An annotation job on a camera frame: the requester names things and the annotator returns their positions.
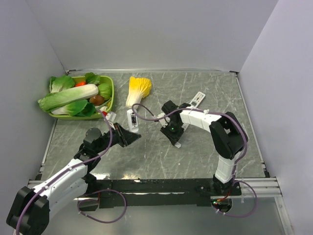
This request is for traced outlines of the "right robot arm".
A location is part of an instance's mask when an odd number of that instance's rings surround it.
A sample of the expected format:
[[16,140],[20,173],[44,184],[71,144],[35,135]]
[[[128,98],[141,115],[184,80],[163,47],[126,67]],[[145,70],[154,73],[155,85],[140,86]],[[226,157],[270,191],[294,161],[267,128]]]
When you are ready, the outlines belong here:
[[167,101],[157,117],[161,132],[172,145],[180,147],[179,140],[185,127],[193,125],[211,134],[214,147],[219,154],[218,166],[213,175],[213,188],[219,195],[228,193],[234,185],[237,163],[247,152],[248,137],[232,112],[211,113],[191,104],[180,106]]

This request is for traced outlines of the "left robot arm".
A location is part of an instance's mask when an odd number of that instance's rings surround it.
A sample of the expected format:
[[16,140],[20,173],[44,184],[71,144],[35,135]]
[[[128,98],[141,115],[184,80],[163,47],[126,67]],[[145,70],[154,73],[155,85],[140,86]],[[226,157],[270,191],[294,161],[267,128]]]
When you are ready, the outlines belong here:
[[74,198],[96,193],[96,178],[91,171],[100,162],[101,154],[115,144],[126,147],[141,138],[114,123],[107,133],[91,128],[79,151],[60,171],[33,188],[21,188],[13,201],[6,224],[23,235],[40,235],[51,218]]

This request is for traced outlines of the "grey white remote control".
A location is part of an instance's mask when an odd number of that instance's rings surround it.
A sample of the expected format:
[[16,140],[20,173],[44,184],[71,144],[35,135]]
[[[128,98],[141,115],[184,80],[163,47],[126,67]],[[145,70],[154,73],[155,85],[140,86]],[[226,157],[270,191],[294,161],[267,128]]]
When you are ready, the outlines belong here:
[[137,116],[134,114],[132,109],[127,110],[127,120],[128,120],[129,131],[138,133],[139,127],[138,127]]

